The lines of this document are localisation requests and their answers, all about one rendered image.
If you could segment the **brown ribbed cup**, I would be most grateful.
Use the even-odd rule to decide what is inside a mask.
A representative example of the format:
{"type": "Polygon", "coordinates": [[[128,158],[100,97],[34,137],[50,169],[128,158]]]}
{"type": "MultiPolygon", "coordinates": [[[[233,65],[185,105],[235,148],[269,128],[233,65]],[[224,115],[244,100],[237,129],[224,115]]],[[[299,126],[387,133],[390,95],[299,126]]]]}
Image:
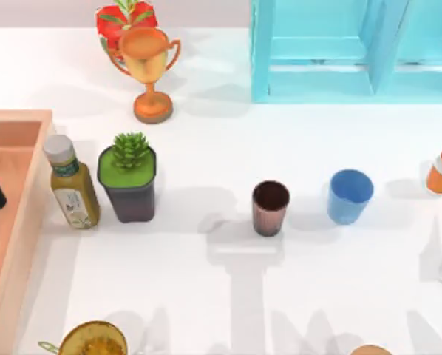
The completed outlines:
{"type": "Polygon", "coordinates": [[[290,202],[290,192],[275,180],[257,184],[252,193],[252,221],[254,230],[263,237],[277,235],[290,202]]]}

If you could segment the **blue cup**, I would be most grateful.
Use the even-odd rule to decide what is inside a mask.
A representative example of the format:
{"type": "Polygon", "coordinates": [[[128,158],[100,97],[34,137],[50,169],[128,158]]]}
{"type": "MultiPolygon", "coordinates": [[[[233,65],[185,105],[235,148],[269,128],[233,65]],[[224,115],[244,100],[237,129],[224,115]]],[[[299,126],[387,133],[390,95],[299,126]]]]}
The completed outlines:
{"type": "Polygon", "coordinates": [[[357,221],[374,193],[371,179],[356,169],[343,169],[332,176],[329,184],[327,213],[339,225],[357,221]]]}

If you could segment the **golden trophy cup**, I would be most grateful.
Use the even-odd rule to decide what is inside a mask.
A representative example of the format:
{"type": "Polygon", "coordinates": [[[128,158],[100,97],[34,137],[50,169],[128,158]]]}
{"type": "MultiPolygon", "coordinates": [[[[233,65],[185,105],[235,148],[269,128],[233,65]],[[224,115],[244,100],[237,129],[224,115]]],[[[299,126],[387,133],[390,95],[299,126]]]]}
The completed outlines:
{"type": "Polygon", "coordinates": [[[159,124],[171,117],[173,103],[169,95],[157,91],[155,84],[179,58],[181,41],[170,41],[156,27],[132,27],[118,41],[118,50],[109,51],[111,62],[122,73],[145,85],[137,96],[135,117],[145,124],[159,124]]]}

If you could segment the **light blue rack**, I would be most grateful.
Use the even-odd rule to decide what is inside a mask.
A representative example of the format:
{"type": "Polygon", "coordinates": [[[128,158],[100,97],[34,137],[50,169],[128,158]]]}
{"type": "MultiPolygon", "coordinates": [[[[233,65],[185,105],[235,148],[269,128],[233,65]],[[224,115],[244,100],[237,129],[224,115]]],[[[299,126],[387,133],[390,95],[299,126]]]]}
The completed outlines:
{"type": "Polygon", "coordinates": [[[442,0],[250,0],[251,99],[442,104],[442,0]]]}

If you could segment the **green plant in dark pot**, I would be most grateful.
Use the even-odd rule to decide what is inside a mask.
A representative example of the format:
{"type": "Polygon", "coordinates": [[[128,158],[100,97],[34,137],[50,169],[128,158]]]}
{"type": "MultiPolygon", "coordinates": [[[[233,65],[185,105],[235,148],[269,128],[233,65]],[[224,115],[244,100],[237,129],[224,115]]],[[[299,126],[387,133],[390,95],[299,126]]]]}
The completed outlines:
{"type": "Polygon", "coordinates": [[[122,223],[154,218],[156,174],[157,155],[142,132],[116,135],[98,158],[98,182],[122,223]]]}

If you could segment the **red flower plant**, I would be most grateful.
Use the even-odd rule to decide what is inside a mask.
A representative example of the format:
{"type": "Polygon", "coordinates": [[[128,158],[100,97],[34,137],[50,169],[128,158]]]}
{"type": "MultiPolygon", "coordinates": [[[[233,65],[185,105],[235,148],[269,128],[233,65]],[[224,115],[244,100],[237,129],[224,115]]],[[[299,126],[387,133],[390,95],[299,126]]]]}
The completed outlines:
{"type": "Polygon", "coordinates": [[[105,50],[118,50],[118,42],[131,27],[157,27],[152,3],[144,0],[113,0],[96,13],[96,27],[105,50]]]}

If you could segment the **tan round object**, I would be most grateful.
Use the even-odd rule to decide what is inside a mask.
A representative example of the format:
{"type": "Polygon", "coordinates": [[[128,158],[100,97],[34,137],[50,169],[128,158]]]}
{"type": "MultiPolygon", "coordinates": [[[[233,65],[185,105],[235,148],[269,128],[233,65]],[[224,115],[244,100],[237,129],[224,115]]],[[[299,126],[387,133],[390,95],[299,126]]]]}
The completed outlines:
{"type": "Polygon", "coordinates": [[[392,355],[387,349],[378,345],[365,344],[351,351],[350,355],[392,355]]]}

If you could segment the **green bottle with grey cap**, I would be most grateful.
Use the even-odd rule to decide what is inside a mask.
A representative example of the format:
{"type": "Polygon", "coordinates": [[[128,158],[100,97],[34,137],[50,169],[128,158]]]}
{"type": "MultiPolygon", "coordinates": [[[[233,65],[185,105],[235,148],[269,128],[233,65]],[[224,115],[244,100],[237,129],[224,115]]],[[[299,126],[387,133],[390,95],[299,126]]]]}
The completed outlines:
{"type": "Polygon", "coordinates": [[[51,189],[67,222],[75,229],[95,227],[101,209],[87,165],[77,158],[66,135],[51,135],[43,145],[52,168],[51,189]]]}

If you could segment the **salmon shallow box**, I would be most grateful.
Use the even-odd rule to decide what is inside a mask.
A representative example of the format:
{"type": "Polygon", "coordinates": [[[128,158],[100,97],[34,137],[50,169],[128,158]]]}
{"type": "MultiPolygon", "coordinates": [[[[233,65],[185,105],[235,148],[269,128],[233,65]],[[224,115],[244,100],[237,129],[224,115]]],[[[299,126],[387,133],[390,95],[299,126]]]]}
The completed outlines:
{"type": "Polygon", "coordinates": [[[0,110],[0,355],[11,355],[50,187],[49,110],[0,110]]]}

